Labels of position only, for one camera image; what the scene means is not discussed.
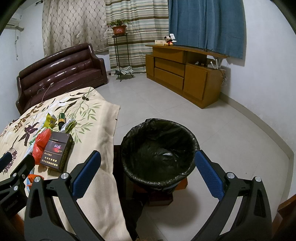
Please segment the stuffed toy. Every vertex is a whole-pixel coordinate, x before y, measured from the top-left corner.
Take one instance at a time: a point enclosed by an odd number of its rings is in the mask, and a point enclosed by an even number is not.
[[[169,36],[165,36],[165,43],[163,44],[164,46],[173,46],[175,43],[175,36],[174,34],[170,34]]]

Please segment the tv stand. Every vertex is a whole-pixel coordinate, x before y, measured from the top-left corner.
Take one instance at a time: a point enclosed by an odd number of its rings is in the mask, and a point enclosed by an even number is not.
[[[225,70],[209,68],[207,55],[222,59],[226,55],[183,46],[146,45],[147,78],[165,86],[200,108],[219,98]]]

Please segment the black garbage bag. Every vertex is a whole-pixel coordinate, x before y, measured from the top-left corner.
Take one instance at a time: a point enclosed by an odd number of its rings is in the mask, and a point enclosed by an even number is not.
[[[125,174],[142,187],[155,190],[176,186],[195,168],[200,149],[190,130],[176,122],[147,119],[133,127],[121,143]]]

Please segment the curtain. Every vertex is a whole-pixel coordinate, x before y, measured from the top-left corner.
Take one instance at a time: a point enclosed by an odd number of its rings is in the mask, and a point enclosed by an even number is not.
[[[42,35],[45,56],[85,42],[108,50],[105,1],[45,0]]]
[[[152,53],[156,39],[168,35],[168,0],[106,0],[107,23],[115,19],[128,19],[127,27],[130,66],[135,72],[145,72],[145,55]],[[111,68],[116,68],[113,30],[108,31]],[[118,37],[120,66],[128,66],[126,38]]]
[[[176,45],[243,58],[242,0],[168,0],[169,31]]]

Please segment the blue curtain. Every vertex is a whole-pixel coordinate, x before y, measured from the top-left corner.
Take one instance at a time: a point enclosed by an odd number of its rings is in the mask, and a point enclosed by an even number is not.
[[[168,0],[169,32],[176,45],[243,58],[242,0]]]

